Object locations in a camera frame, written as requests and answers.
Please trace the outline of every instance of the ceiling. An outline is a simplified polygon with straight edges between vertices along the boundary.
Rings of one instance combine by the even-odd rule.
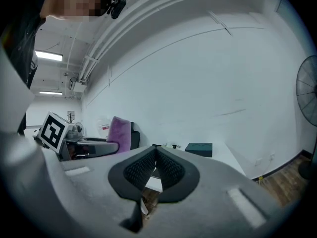
[[[39,59],[37,72],[34,76],[31,91],[39,95],[39,91],[60,91],[65,98],[79,98],[79,93],[65,90],[72,77],[77,77],[90,46],[98,39],[113,19],[107,14],[90,22],[71,22],[48,17],[45,24],[39,29],[35,49],[63,55],[62,62]]]

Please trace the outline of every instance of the baseboard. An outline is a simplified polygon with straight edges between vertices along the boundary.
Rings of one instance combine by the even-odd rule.
[[[273,173],[275,173],[275,172],[281,170],[283,167],[285,167],[285,166],[288,165],[290,162],[292,162],[294,159],[296,159],[299,155],[303,155],[303,156],[305,156],[306,158],[309,158],[309,159],[310,159],[313,154],[310,153],[310,152],[308,152],[308,151],[306,151],[306,150],[302,150],[300,153],[298,153],[295,157],[293,157],[292,159],[290,159],[288,162],[284,163],[282,166],[278,167],[277,169],[274,169],[274,170],[272,170],[272,171],[266,173],[266,174],[263,175],[262,177],[265,178],[265,177],[270,176],[270,175],[272,175]]]

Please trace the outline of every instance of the ceiling light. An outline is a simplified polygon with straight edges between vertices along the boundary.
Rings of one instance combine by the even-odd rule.
[[[45,92],[45,91],[40,91],[41,94],[55,94],[55,95],[62,95],[62,93],[59,92]]]
[[[56,60],[56,61],[62,61],[62,58],[63,58],[63,55],[49,53],[49,52],[43,52],[43,51],[36,50],[35,53],[39,58],[46,58],[46,59],[51,59],[51,60]]]

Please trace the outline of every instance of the person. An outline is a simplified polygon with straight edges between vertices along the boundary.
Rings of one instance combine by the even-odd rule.
[[[4,10],[7,24],[1,26],[1,42],[22,81],[31,87],[37,70],[35,35],[48,16],[57,19],[90,20],[105,14],[111,0],[13,0]],[[26,116],[18,133],[24,135]]]

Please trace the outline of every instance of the white table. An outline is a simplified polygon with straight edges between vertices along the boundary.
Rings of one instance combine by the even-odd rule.
[[[216,142],[212,143],[212,158],[206,159],[213,159],[220,162],[223,162],[232,168],[234,168],[236,171],[240,172],[244,176],[246,175],[243,172],[243,169],[241,168],[240,164],[236,160],[236,158],[233,156],[232,152],[229,150],[229,148],[226,146],[223,142]],[[148,181],[148,183],[145,185],[146,188],[156,190],[159,192],[162,192],[162,183],[160,182],[160,179],[151,177]]]

